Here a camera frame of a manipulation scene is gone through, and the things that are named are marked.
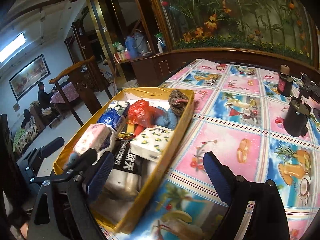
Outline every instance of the pink tissue package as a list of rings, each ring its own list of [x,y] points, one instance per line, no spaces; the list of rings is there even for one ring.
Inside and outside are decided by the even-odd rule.
[[[110,133],[108,127],[104,124],[90,124],[85,130],[79,141],[76,143],[73,151],[78,155],[84,154],[89,148],[99,150],[102,143]]]

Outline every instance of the cardboard box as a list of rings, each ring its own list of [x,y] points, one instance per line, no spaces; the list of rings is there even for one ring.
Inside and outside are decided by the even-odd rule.
[[[63,172],[62,167],[68,161],[69,155],[72,153],[73,147],[76,145],[79,138],[89,127],[90,124],[96,123],[99,117],[105,112],[105,109],[113,100],[122,100],[126,101],[129,99],[143,99],[146,100],[168,100],[172,88],[130,88],[124,89],[116,96],[114,96],[108,103],[106,103],[92,118],[88,120],[80,128],[80,130],[74,135],[74,137],[65,145],[61,151],[59,157],[53,164],[53,169],[55,174],[61,174]],[[164,150],[162,157],[159,159],[153,173],[148,178],[147,182],[142,187],[139,195],[136,197],[132,207],[126,213],[126,215],[119,221],[116,225],[112,224],[105,217],[101,216],[99,213],[92,211],[93,216],[96,221],[102,225],[106,230],[111,230],[114,232],[123,232],[130,233],[135,228],[138,223],[143,210],[148,204],[149,200],[153,196],[154,192],[158,189],[162,178],[164,177],[166,169],[169,167],[169,164],[172,161],[175,151],[178,148],[178,145],[189,125],[191,116],[194,111],[194,93],[193,90],[184,90],[180,89],[188,98],[189,102],[186,106],[186,109],[181,116],[175,130],[174,134],[171,137],[166,149]]]

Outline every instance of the ceiling light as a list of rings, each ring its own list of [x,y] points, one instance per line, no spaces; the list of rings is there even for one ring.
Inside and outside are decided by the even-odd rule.
[[[0,51],[0,63],[4,62],[16,49],[26,43],[23,33],[21,33],[14,41]]]

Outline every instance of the white bottle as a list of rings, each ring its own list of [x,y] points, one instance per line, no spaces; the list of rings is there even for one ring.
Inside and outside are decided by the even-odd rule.
[[[162,50],[162,47],[161,47],[161,44],[160,44],[160,41],[158,40],[158,49],[159,49],[159,53],[163,53],[163,50]]]

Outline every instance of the brown fuzzy object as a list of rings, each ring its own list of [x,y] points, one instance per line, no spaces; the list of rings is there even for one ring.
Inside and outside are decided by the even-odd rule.
[[[188,100],[189,98],[178,89],[173,90],[168,99],[172,112],[177,116],[182,116]]]

